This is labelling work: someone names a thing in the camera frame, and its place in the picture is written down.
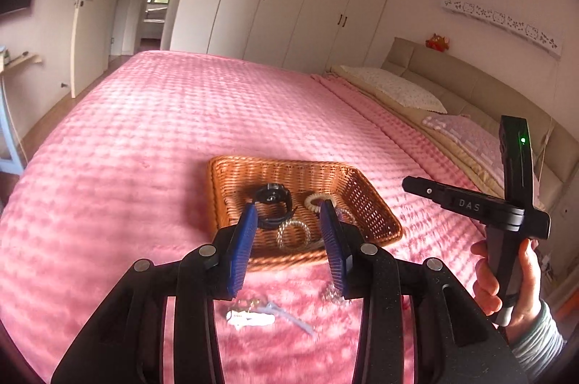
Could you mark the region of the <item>grey striped sleeve forearm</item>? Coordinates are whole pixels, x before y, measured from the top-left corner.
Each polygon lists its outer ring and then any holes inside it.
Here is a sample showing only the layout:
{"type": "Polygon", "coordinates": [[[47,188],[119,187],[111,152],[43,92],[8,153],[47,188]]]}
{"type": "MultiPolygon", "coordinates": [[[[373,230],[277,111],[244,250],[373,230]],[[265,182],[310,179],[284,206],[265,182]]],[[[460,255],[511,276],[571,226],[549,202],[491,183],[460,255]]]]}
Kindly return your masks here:
{"type": "Polygon", "coordinates": [[[537,380],[558,357],[567,341],[561,335],[549,305],[540,300],[541,309],[530,328],[510,348],[530,381],[537,380]]]}

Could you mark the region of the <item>person's right hand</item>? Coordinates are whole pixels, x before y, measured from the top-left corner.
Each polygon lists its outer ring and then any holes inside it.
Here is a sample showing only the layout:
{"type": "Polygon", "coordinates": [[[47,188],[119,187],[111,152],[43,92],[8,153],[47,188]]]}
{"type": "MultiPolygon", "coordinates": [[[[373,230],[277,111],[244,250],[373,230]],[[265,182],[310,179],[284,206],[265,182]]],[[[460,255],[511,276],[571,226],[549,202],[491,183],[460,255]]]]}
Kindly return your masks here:
{"type": "MultiPolygon", "coordinates": [[[[535,252],[538,245],[538,240],[526,239],[519,248],[522,283],[511,320],[506,326],[506,338],[510,344],[514,344],[531,328],[542,308],[541,268],[535,252]]],[[[499,298],[499,281],[496,280],[488,264],[486,242],[480,241],[473,244],[471,252],[481,257],[475,268],[474,299],[485,315],[491,316],[502,308],[502,300],[499,298]]]]}

